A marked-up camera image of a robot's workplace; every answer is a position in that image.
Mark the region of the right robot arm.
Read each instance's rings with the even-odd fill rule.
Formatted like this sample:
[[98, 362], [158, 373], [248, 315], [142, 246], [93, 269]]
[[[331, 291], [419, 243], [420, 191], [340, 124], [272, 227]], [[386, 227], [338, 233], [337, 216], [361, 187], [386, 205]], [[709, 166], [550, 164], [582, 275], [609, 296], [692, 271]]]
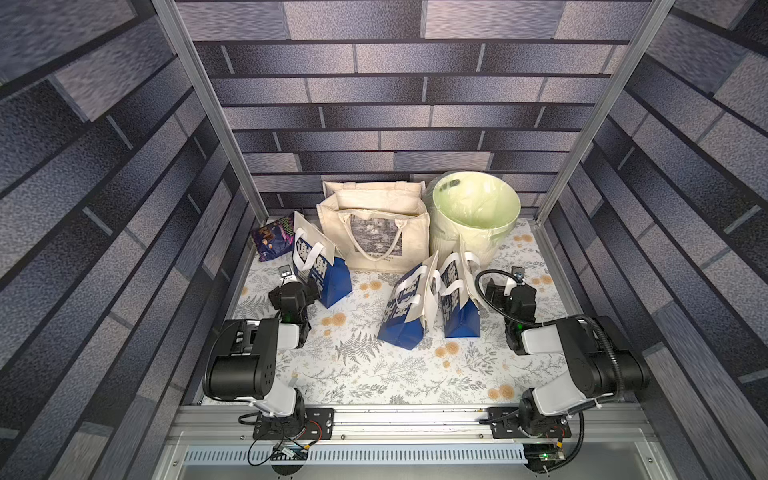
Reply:
[[504, 318], [507, 346], [516, 355], [561, 354], [567, 366], [555, 379], [527, 389], [511, 413], [489, 413], [486, 424], [531, 438], [566, 434], [570, 416], [621, 402], [650, 384], [647, 363], [610, 318], [576, 314], [537, 323], [536, 290], [513, 278], [505, 286], [490, 280], [483, 299]]

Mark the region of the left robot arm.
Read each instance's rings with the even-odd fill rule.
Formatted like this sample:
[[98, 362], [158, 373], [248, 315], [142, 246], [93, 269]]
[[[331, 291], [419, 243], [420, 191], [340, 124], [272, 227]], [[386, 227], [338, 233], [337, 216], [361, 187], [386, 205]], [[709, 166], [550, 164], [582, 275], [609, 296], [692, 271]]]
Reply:
[[206, 397], [220, 402], [246, 403], [256, 409], [239, 419], [254, 427], [256, 439], [296, 438], [308, 424], [298, 389], [276, 377], [278, 353], [300, 349], [311, 325], [308, 307], [319, 298], [316, 282], [285, 280], [268, 294], [274, 316], [224, 322], [202, 380]]

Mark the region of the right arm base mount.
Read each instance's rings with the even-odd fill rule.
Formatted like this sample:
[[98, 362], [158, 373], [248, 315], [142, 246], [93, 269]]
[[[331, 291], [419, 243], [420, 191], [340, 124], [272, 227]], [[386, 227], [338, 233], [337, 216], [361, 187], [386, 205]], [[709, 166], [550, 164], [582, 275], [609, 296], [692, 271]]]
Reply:
[[566, 439], [571, 437], [569, 421], [561, 416], [542, 416], [517, 407], [489, 407], [478, 423], [488, 426], [494, 439]]

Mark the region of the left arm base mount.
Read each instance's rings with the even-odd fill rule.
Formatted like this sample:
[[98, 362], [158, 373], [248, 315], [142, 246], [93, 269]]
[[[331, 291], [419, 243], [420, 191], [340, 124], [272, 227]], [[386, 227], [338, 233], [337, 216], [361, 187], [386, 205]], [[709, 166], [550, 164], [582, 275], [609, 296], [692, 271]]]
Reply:
[[310, 443], [330, 440], [336, 411], [310, 407], [289, 417], [259, 417], [254, 425], [254, 440], [306, 440]]

